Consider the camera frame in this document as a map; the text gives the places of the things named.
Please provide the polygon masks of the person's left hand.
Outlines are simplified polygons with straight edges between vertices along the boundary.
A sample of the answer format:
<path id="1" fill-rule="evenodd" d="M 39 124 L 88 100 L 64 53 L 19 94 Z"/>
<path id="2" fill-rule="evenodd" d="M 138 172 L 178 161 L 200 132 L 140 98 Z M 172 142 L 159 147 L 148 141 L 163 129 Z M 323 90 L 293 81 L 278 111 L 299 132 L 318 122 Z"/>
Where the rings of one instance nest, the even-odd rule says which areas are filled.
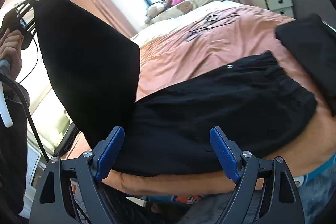
<path id="1" fill-rule="evenodd" d="M 22 69 L 21 49 L 23 40 L 24 37 L 19 30 L 11 31 L 9 28 L 1 37 L 1 59 L 6 59 L 10 63 L 9 76 L 14 80 Z"/>

